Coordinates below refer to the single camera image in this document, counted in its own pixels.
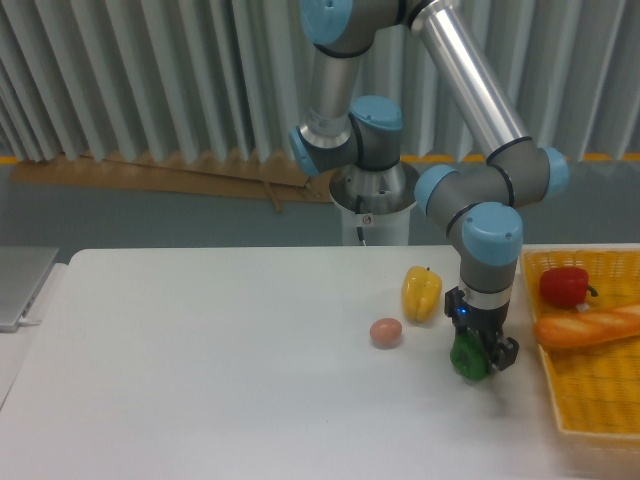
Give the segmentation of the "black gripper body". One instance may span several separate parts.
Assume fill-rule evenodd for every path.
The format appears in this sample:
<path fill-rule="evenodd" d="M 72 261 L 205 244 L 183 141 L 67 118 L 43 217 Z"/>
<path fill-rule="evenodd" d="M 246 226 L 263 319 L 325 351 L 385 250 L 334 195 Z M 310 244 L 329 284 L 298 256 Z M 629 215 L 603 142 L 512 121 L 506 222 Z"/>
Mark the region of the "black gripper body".
<path fill-rule="evenodd" d="M 509 289 L 486 293 L 468 285 L 454 287 L 445 293 L 444 313 L 454 327 L 467 326 L 469 331 L 495 332 L 502 335 L 509 308 Z"/>

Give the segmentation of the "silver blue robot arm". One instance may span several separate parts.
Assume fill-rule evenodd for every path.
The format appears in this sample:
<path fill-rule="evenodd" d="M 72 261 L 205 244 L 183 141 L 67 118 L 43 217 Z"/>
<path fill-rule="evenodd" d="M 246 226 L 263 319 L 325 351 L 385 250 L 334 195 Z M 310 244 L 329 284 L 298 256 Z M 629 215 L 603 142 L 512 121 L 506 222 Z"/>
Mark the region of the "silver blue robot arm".
<path fill-rule="evenodd" d="M 523 245 L 519 208 L 562 192 L 563 155 L 526 131 L 454 1 L 304 1 L 303 30 L 315 47 L 310 105 L 289 134 L 301 170 L 391 172 L 399 166 L 399 107 L 352 95 L 361 56 L 384 29 L 403 25 L 425 45 L 486 163 L 464 174 L 447 166 L 417 180 L 414 203 L 460 256 L 459 283 L 445 295 L 455 329 L 450 360 L 480 380 L 510 367 L 518 342 L 503 332 Z"/>

